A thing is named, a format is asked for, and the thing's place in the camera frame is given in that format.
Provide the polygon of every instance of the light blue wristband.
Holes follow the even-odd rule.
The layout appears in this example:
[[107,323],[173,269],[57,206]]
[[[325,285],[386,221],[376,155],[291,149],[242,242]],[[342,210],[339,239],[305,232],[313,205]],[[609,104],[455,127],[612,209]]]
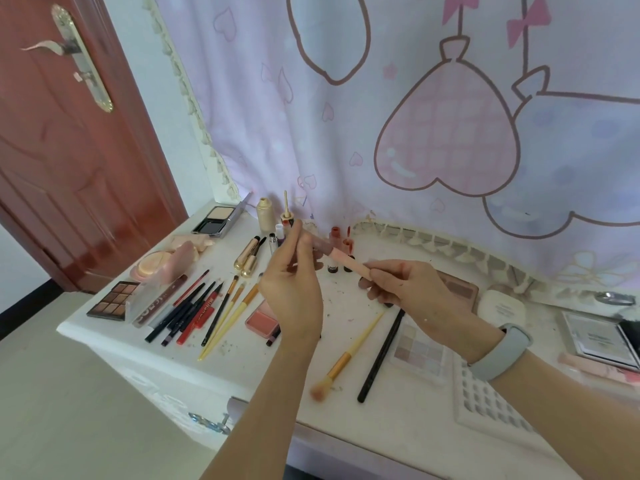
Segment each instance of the light blue wristband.
[[469,365],[469,371],[476,379],[489,382],[503,374],[533,343],[530,334],[513,323],[505,323],[500,330],[505,332],[500,343],[478,362]]

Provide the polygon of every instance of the door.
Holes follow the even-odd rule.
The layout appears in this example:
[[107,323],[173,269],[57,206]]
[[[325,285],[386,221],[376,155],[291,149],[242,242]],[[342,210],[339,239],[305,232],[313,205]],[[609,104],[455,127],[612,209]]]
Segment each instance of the door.
[[[52,6],[113,102],[78,82]],[[96,292],[187,217],[102,0],[0,0],[0,221],[67,290]]]

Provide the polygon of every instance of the hand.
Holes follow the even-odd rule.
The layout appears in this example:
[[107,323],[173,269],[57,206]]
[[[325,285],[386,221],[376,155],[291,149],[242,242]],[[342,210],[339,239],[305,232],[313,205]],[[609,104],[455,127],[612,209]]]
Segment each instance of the hand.
[[480,360],[500,341],[502,332],[464,308],[428,263],[385,260],[365,263],[372,282],[360,288],[380,303],[404,309],[430,338],[454,350],[469,363]]
[[316,270],[322,268],[311,238],[297,220],[283,245],[273,254],[260,280],[260,293],[280,323],[282,340],[317,345],[322,332],[323,300]]

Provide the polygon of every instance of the floor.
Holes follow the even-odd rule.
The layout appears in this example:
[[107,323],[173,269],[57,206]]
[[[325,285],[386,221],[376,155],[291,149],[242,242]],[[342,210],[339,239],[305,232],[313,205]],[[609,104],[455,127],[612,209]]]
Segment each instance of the floor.
[[64,293],[0,341],[0,479],[196,480],[214,453],[56,332],[89,298]]

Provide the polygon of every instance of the door frame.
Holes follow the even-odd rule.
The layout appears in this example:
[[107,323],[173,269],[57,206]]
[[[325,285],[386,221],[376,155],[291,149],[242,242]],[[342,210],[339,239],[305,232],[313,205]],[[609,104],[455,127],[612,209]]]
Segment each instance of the door frame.
[[[132,137],[138,145],[148,169],[155,176],[164,204],[173,219],[173,224],[177,227],[187,219],[187,211],[164,157],[156,131],[151,119],[149,119],[147,108],[138,91],[138,85],[133,78],[129,63],[111,23],[107,8],[102,0],[71,1],[72,5],[66,8],[78,26],[78,31],[82,34],[97,69],[100,74],[105,74],[103,81],[107,86],[111,100],[131,129]],[[0,224],[64,291],[79,290],[52,257],[38,245],[29,230],[21,224],[16,216],[9,213],[1,201]]]

